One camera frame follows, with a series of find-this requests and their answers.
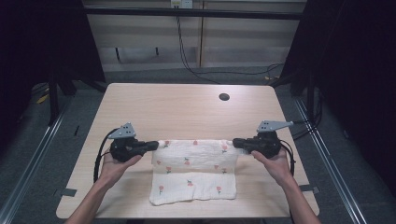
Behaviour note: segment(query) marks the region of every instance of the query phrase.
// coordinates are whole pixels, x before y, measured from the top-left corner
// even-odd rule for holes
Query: power strip
[[[192,0],[171,0],[171,8],[192,8]]]

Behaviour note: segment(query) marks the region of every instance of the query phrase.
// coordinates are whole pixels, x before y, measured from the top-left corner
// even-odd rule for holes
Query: wooden table
[[[230,95],[221,101],[219,95]],[[142,141],[165,139],[227,139],[256,135],[263,119],[285,120],[274,89],[264,86],[111,84],[98,109],[67,188],[75,197],[63,196],[57,209],[60,218],[69,217],[92,186],[94,161],[105,135],[131,121],[136,138]],[[304,167],[288,128],[278,137],[294,148],[295,178],[308,184]],[[107,193],[98,217],[114,218],[222,218],[288,217],[289,207],[281,187],[263,165],[251,156],[238,159],[235,168],[235,200],[210,200],[154,206],[149,202],[151,152],[129,168]],[[318,214],[312,191],[304,196]]]

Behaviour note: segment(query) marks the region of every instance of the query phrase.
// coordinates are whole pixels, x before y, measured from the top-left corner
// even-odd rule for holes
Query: gray bracket
[[[293,125],[293,122],[263,120],[257,128],[257,133],[273,132]]]
[[[109,135],[109,139],[127,138],[135,137],[134,127],[132,127],[131,122],[128,122],[118,128],[113,134]]]

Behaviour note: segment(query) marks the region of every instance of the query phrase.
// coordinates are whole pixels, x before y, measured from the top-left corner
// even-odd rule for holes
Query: gray floor
[[[233,71],[258,73],[265,67],[228,67],[206,68],[199,71]],[[270,77],[279,75],[281,67],[271,72]],[[266,85],[268,74],[241,75],[216,73],[200,75],[220,84]],[[134,83],[202,83],[213,84],[198,78],[186,69],[165,69],[135,72],[106,73],[107,82]],[[64,189],[77,161],[78,154],[91,127],[95,113],[103,94],[90,87],[76,83],[77,94],[64,113],[64,120],[52,140],[49,151],[23,197],[12,223],[61,223],[55,211],[60,198],[54,196],[56,189]],[[35,152],[49,121],[49,101],[37,105],[33,96],[29,108],[21,119],[20,131],[7,146],[7,154],[1,158],[0,204],[4,205],[10,192],[15,188],[19,177]],[[290,96],[289,86],[276,88],[276,95],[287,120],[301,119],[295,97]],[[298,133],[303,126],[294,126],[290,130]],[[318,127],[328,149],[332,153],[341,174],[352,194],[355,196],[368,223],[396,223],[396,202],[375,171],[361,157],[356,145],[345,139],[343,128],[324,104],[323,119]],[[318,187],[316,199],[320,209],[319,218],[323,223],[353,223],[346,207],[319,156],[309,135],[296,141],[297,149],[310,183]],[[266,223],[291,223],[289,218],[267,218]],[[125,220],[95,220],[94,223],[125,223]]]

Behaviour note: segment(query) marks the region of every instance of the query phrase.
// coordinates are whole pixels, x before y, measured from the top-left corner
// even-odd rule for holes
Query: black cable
[[[220,83],[218,83],[217,81],[211,80],[209,78],[200,77],[198,75],[224,74],[224,73],[236,74],[236,75],[245,75],[245,76],[256,76],[256,75],[261,75],[261,74],[265,74],[265,73],[268,73],[268,75],[269,75],[270,71],[276,69],[280,65],[283,65],[283,63],[273,63],[273,64],[268,65],[265,71],[257,72],[257,73],[242,73],[242,72],[229,72],[229,71],[219,71],[219,72],[196,72],[196,71],[192,71],[192,69],[189,66],[189,63],[188,63],[188,60],[187,60],[187,56],[186,56],[186,53],[185,53],[185,50],[184,50],[183,38],[182,38],[181,28],[180,28],[180,17],[177,17],[177,31],[178,31],[180,57],[181,57],[181,61],[183,62],[184,67],[189,72],[194,74],[196,77],[204,79],[204,80],[207,80],[207,81],[210,81],[210,82],[213,82],[213,83],[216,83],[216,84],[220,84]]]
[[[293,140],[297,141],[298,139],[306,136],[308,133],[313,132],[320,124],[321,119],[322,119],[322,110],[323,110],[323,95],[321,94],[321,92],[318,93],[318,104],[317,104],[317,113],[314,117],[315,123],[312,124],[312,127],[310,127],[308,130],[303,130],[300,131],[298,133],[294,133],[293,136]]]
[[[98,180],[98,175],[99,175],[99,166],[100,166],[100,160],[102,159],[102,157],[106,154],[102,155],[102,150],[103,150],[103,146],[105,145],[105,142],[108,138],[109,135],[111,135],[112,133],[114,133],[117,129],[113,129],[111,130],[111,132],[109,132],[105,139],[103,139],[102,144],[99,147],[99,152],[98,155],[96,157],[96,161],[95,161],[95,167],[93,168],[93,183],[96,182],[96,180]]]
[[[290,172],[291,172],[291,175],[294,176],[294,163],[296,163],[296,161],[294,160],[294,152],[293,152],[293,149],[292,149],[292,147],[290,146],[290,144],[287,143],[286,141],[283,141],[283,140],[279,140],[279,141],[281,142],[280,145],[281,145],[283,148],[285,148],[286,151],[289,153],[289,157],[290,157]]]

